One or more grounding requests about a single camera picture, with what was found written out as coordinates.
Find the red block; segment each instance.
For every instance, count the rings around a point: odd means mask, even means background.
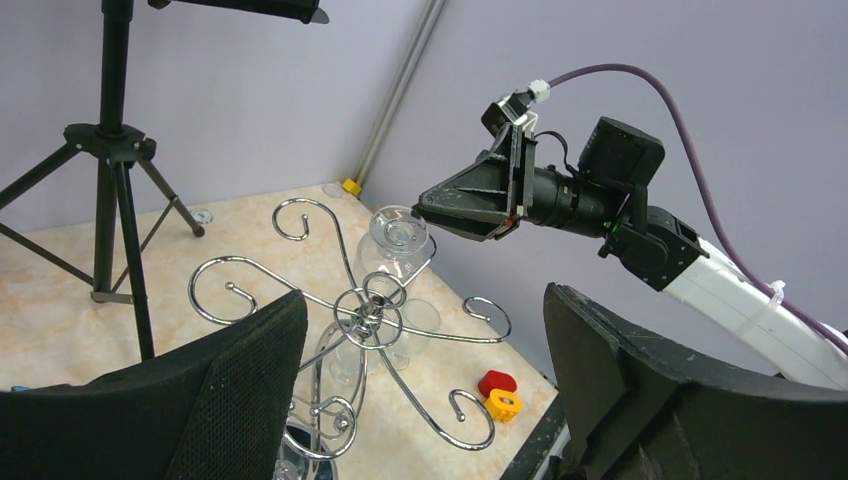
[[[514,393],[518,390],[518,384],[515,383],[514,378],[506,373],[489,370],[477,383],[477,389],[480,390],[483,398],[489,398],[489,393],[491,393],[493,388]]]

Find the white wall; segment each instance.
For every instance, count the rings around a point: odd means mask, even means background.
[[[352,174],[423,0],[323,0],[329,25],[136,0],[125,122],[188,203]],[[0,188],[97,123],[100,2],[0,2]],[[0,213],[30,230],[94,218],[96,161],[79,155]],[[137,208],[165,201],[133,169]]]
[[[412,204],[470,164],[491,144],[479,117],[500,95],[589,64],[633,63],[666,83],[683,109],[737,250],[764,279],[785,280],[787,295],[815,317],[848,328],[846,18],[843,0],[450,2],[363,198]],[[647,84],[584,77],[555,89],[537,112],[540,129],[568,138],[572,162],[601,115],[662,139],[667,157],[650,202],[714,241],[671,119]],[[537,153],[537,164],[561,166],[550,139]],[[598,258],[597,240],[531,225],[483,244],[434,234],[437,272],[460,294],[511,312],[513,345],[545,372],[542,294],[555,281],[704,353],[773,373],[616,259]]]

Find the metal glass holder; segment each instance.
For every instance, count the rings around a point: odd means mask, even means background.
[[[194,307],[197,313],[200,314],[200,316],[205,318],[206,320],[220,325],[230,325],[235,322],[238,322],[242,318],[245,318],[247,315],[250,315],[251,313],[254,313],[259,309],[256,298],[250,293],[239,288],[233,282],[227,282],[225,288],[235,293],[239,297],[245,299],[249,303],[250,311],[244,317],[237,319],[225,319],[217,317],[200,305],[196,295],[196,286],[198,279],[203,274],[203,272],[208,270],[210,267],[222,263],[243,263],[250,265],[251,267],[276,280],[278,283],[288,287],[289,289],[301,290],[303,292],[303,296],[306,299],[322,307],[328,308],[333,312],[333,319],[335,320],[335,322],[331,323],[324,330],[316,346],[315,355],[312,358],[304,361],[300,365],[298,370],[299,372],[303,372],[307,368],[313,367],[311,398],[305,399],[295,395],[292,400],[292,403],[289,406],[289,417],[287,420],[287,425],[291,424],[305,426],[306,428],[314,432],[315,435],[312,435],[311,444],[307,447],[298,443],[291,435],[289,435],[288,431],[286,431],[283,439],[284,443],[301,456],[310,460],[310,471],[313,472],[317,470],[317,462],[333,460],[343,455],[350,449],[356,437],[356,420],[359,416],[359,412],[362,409],[362,404],[365,401],[365,386],[368,371],[368,355],[366,355],[366,353],[369,350],[374,350],[379,353],[380,361],[382,361],[382,363],[385,365],[392,379],[395,381],[395,383],[397,383],[398,387],[409,400],[409,403],[412,404],[412,407],[415,408],[421,418],[424,419],[424,421],[439,437],[441,437],[447,443],[453,445],[456,448],[469,451],[482,450],[491,445],[495,438],[494,421],[492,420],[491,415],[483,406],[483,404],[476,397],[474,397],[474,395],[465,390],[454,389],[451,390],[451,392],[448,394],[448,402],[450,402],[450,405],[454,413],[456,414],[456,419],[459,422],[465,421],[466,414],[465,412],[463,412],[462,408],[457,403],[457,397],[462,397],[473,403],[474,406],[477,407],[477,410],[479,410],[480,413],[485,417],[485,420],[488,424],[488,435],[486,436],[485,440],[479,443],[472,443],[460,440],[447,433],[439,426],[438,423],[436,423],[433,417],[427,412],[424,406],[421,405],[421,402],[418,401],[418,399],[403,381],[400,374],[394,368],[392,362],[389,360],[389,357],[386,354],[386,348],[394,345],[400,339],[401,333],[403,332],[453,342],[475,344],[500,343],[506,340],[506,338],[512,332],[512,323],[509,319],[509,316],[498,305],[485,298],[469,297],[462,302],[462,309],[466,315],[476,320],[481,320],[490,323],[492,321],[491,317],[474,312],[472,306],[475,303],[482,303],[494,307],[500,312],[501,315],[503,315],[503,320],[506,323],[506,333],[501,336],[490,338],[466,337],[459,335],[449,335],[445,333],[428,332],[405,325],[404,316],[401,314],[400,307],[403,306],[403,304],[407,300],[407,287],[415,278],[418,277],[418,275],[422,271],[424,271],[424,269],[427,268],[427,266],[429,266],[430,262],[433,260],[433,257],[435,257],[436,255],[437,246],[436,241],[433,239],[433,237],[429,237],[429,243],[432,244],[432,253],[429,255],[429,258],[424,262],[424,264],[421,265],[421,267],[416,270],[409,278],[401,281],[398,277],[394,275],[383,272],[374,272],[367,275],[364,278],[362,285],[360,286],[354,279],[353,273],[350,268],[350,261],[348,259],[347,251],[345,250],[344,236],[342,234],[342,229],[339,224],[339,220],[336,217],[335,213],[333,213],[333,211],[326,205],[309,198],[292,198],[286,200],[280,203],[274,209],[274,212],[272,214],[272,224],[274,226],[274,230],[276,230],[276,232],[283,238],[295,242],[306,240],[309,237],[310,228],[308,215],[304,214],[301,216],[301,221],[303,223],[303,233],[300,235],[289,234],[285,232],[279,225],[277,218],[280,212],[288,205],[292,205],[295,203],[313,205],[323,210],[327,215],[330,216],[335,226],[339,251],[341,253],[342,265],[350,283],[350,288],[343,291],[334,302],[329,302],[306,291],[303,291],[294,283],[285,279],[281,275],[273,272],[264,265],[256,262],[255,260],[236,255],[216,257],[204,262],[197,268],[197,270],[194,271],[188,284],[189,301],[191,302],[191,305]],[[383,277],[393,282],[397,286],[395,291],[391,294],[386,295],[381,294],[373,289],[369,289],[368,286],[370,282],[378,277]],[[351,296],[355,297],[359,306],[353,309],[342,307],[342,301]],[[391,339],[389,339],[388,341],[381,341],[380,339],[379,330],[382,325],[388,325],[390,327],[393,327],[396,331],[396,333],[392,335]],[[339,338],[333,340],[333,338],[338,333],[341,333]],[[357,381],[354,387],[353,395],[349,400],[340,396],[329,396],[327,398],[322,398],[321,376],[323,371],[324,357],[326,357],[327,354],[338,348],[346,341],[351,342],[360,349],[359,372],[357,375]],[[308,411],[310,418],[302,418],[300,415],[294,412],[295,402],[301,402],[302,404],[307,405],[309,407]],[[328,433],[322,430],[321,417],[323,415],[329,415],[333,417],[333,432]],[[328,451],[327,449],[321,446],[322,439],[337,440],[343,437],[345,437],[345,439],[342,445],[334,450]]]

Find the beige tabletop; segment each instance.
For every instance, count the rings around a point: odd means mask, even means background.
[[[206,226],[206,236],[199,239],[172,213],[143,255],[157,354],[223,328],[202,319],[192,309],[186,293],[192,272],[212,257],[252,258],[301,289],[330,301],[349,288],[336,234],[326,214],[300,204],[287,207],[281,214],[282,227],[292,233],[302,229],[300,215],[310,215],[311,234],[303,242],[286,240],[274,231],[272,211],[281,201],[294,197],[324,202],[336,212],[353,261],[370,212],[356,198],[346,193],[335,198],[324,193],[321,186],[201,205],[214,220]],[[158,213],[139,216],[142,235],[157,217]],[[437,240],[440,233],[432,232]],[[91,272],[93,224],[43,230],[28,236]],[[118,238],[115,277],[125,266],[121,246]],[[283,285],[247,265],[212,268],[199,282],[199,299],[211,312],[230,318],[244,315],[247,305],[224,290],[227,281],[236,282],[253,294],[260,305],[287,292]],[[494,335],[485,322],[463,313],[462,300],[432,272],[424,272],[416,282],[415,297],[429,301],[441,312],[442,332]],[[129,282],[126,283],[120,291],[128,293]],[[13,385],[84,384],[139,360],[132,307],[95,304],[89,290],[85,283],[0,237],[0,389]],[[333,321],[330,310],[311,302],[309,315],[304,359],[313,354],[318,337]],[[522,328],[522,320],[514,318],[513,328]],[[497,423],[494,443],[479,452],[459,450],[437,436],[385,369],[369,375],[356,441],[337,460],[339,478],[499,478],[554,399],[555,389],[505,343],[470,345],[433,340],[400,373],[442,428],[461,440],[477,442],[485,438],[485,420],[473,405],[460,399],[468,420],[458,423],[448,403],[448,392],[460,388],[479,397],[476,383],[492,369],[515,377],[523,411],[509,423]],[[307,370],[298,378],[296,393],[308,397],[310,374]],[[328,393],[347,392],[329,375],[325,375],[324,384]]]

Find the cable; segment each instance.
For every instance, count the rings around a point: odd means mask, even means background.
[[[544,135],[550,135],[557,139],[557,141],[562,145],[562,163],[565,164],[565,169],[568,170],[568,173],[571,174],[572,177],[577,178],[579,172],[576,168],[572,167],[568,164],[568,142],[565,141],[565,137],[560,135],[559,132],[555,132],[553,130],[545,130],[544,132],[539,132],[536,134],[536,138],[539,138]]]
[[[733,245],[730,244],[727,232],[724,230],[724,227],[721,225],[721,221],[718,218],[718,212],[716,211],[715,204],[713,203],[713,196],[710,193],[710,189],[707,187],[707,180],[704,177],[704,172],[701,170],[701,162],[698,160],[698,154],[695,152],[695,145],[692,142],[692,137],[689,135],[689,130],[686,128],[686,124],[683,123],[683,117],[680,115],[680,110],[677,108],[677,104],[674,102],[674,99],[671,97],[671,93],[665,85],[647,71],[639,67],[621,63],[606,63],[579,68],[572,72],[560,75],[548,83],[551,88],[553,88],[577,77],[597,72],[623,72],[636,75],[648,82],[652,87],[654,87],[654,90],[660,94],[660,97],[662,97],[666,107],[668,107],[669,113],[671,113],[671,118],[674,120],[674,126],[677,127],[677,132],[680,134],[680,140],[683,142],[683,149],[686,151],[686,156],[689,158],[689,164],[692,166],[692,173],[695,175],[695,182],[698,184],[698,190],[701,192],[704,207],[707,209],[707,216],[710,219],[713,230],[715,230],[716,236],[718,236],[719,243],[721,243],[721,246],[724,247],[724,251],[727,252],[727,256],[736,263],[736,266],[739,267],[739,270],[741,270],[746,277],[748,277],[748,280],[751,281],[754,287],[767,297],[771,297],[774,294],[771,287],[760,280],[760,278],[757,277],[750,268],[748,268],[745,262],[742,261],[739,254],[736,253]],[[827,327],[807,315],[804,311],[788,300],[784,300],[782,306],[798,317],[805,325],[828,339],[842,353],[848,355],[848,343],[846,343],[845,340],[839,338]]]

